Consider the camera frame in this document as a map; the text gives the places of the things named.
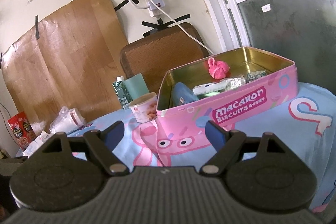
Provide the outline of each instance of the plastic bag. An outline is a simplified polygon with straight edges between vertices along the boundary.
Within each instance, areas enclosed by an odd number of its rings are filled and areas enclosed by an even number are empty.
[[[23,152],[23,156],[30,157],[37,149],[40,148],[50,137],[52,134],[46,133],[44,130],[42,130],[42,133],[40,136],[37,136],[35,140],[33,140],[26,150]]]
[[[59,115],[50,125],[49,131],[52,134],[57,132],[71,132],[86,125],[85,119],[81,116],[78,109],[68,109],[66,106],[62,107]]]

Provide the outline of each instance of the black wire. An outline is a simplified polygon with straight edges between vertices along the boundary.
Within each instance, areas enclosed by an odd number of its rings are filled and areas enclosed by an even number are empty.
[[[5,106],[0,102],[0,105],[2,105],[2,107],[7,111],[7,113],[8,113],[8,115],[9,115],[9,117],[11,117],[12,115],[9,113],[9,111],[8,111],[8,109],[7,108],[5,108]]]
[[[5,124],[5,127],[6,127],[6,129],[7,129],[7,132],[8,132],[8,134],[12,137],[12,139],[13,139],[13,141],[17,144],[17,142],[16,142],[16,140],[14,139],[14,137],[13,137],[13,134],[12,133],[10,133],[10,131],[8,130],[8,127],[7,127],[7,123],[6,123],[6,121],[5,121],[5,117],[3,116],[3,114],[2,114],[2,111],[0,110],[0,113],[1,113],[1,116],[2,116],[2,119],[3,119],[3,122],[4,122],[4,124]]]

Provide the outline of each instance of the wooden board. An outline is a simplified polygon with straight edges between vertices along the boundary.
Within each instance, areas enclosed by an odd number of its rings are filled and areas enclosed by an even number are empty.
[[[111,0],[74,0],[39,22],[4,54],[2,73],[19,112],[49,132],[62,106],[87,122],[120,109],[112,82],[124,75],[127,39]]]

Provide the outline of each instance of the black electrical tape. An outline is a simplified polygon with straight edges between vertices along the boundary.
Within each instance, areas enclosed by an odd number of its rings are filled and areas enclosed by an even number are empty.
[[[178,21],[181,21],[181,20],[184,20],[184,19],[187,19],[187,18],[190,18],[190,14],[183,15],[183,16],[181,16],[181,17],[178,17],[178,18],[175,19],[175,21],[178,22]],[[173,21],[171,20],[171,21],[169,21],[169,22],[167,22],[167,23],[164,23],[163,25],[158,25],[158,24],[155,24],[155,23],[150,23],[150,22],[145,22],[145,21],[143,21],[143,22],[142,22],[142,25],[147,26],[147,27],[152,27],[152,28],[154,28],[154,29],[152,29],[152,30],[150,30],[150,31],[148,31],[148,32],[145,32],[145,33],[143,33],[142,35],[143,35],[143,37],[147,37],[147,36],[149,36],[149,35],[152,34],[152,33],[155,33],[155,32],[157,32],[157,31],[162,31],[162,30],[164,30],[164,29],[167,29],[168,26],[169,26],[170,24],[173,24],[173,23],[175,23],[175,22],[173,22]]]
[[[159,29],[161,27],[161,25],[159,24],[145,22],[145,21],[143,21],[141,25],[151,27],[151,28],[156,28],[156,29]]]
[[[178,18],[175,19],[175,21],[185,20],[185,19],[187,19],[187,18],[190,18],[190,14],[183,15],[183,16],[181,16],[181,17],[178,17]],[[167,28],[169,25],[171,25],[171,24],[173,24],[173,23],[175,23],[175,22],[171,20],[171,21],[169,21],[169,22],[164,23],[163,25],[161,25],[160,28],[165,29],[165,28]]]
[[[148,32],[145,32],[145,33],[143,34],[143,37],[147,37],[147,36],[149,36],[150,34],[156,33],[157,31],[158,31],[157,29],[152,29],[152,30],[150,30],[150,31],[148,31]]]
[[[35,17],[35,30],[36,30],[36,40],[40,38],[39,33],[39,16]]]
[[[114,10],[117,11],[120,8],[124,7],[129,1],[128,0],[124,0],[122,3],[120,3],[119,5],[117,5]]]
[[[134,2],[135,4],[139,4],[139,3],[140,3],[139,0],[133,0],[133,2]]]

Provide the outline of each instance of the pink plush toy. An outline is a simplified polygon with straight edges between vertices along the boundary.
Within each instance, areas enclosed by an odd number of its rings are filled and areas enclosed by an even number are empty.
[[[212,57],[208,60],[209,73],[214,79],[223,79],[226,77],[226,73],[230,70],[230,67],[224,61],[215,61]]]

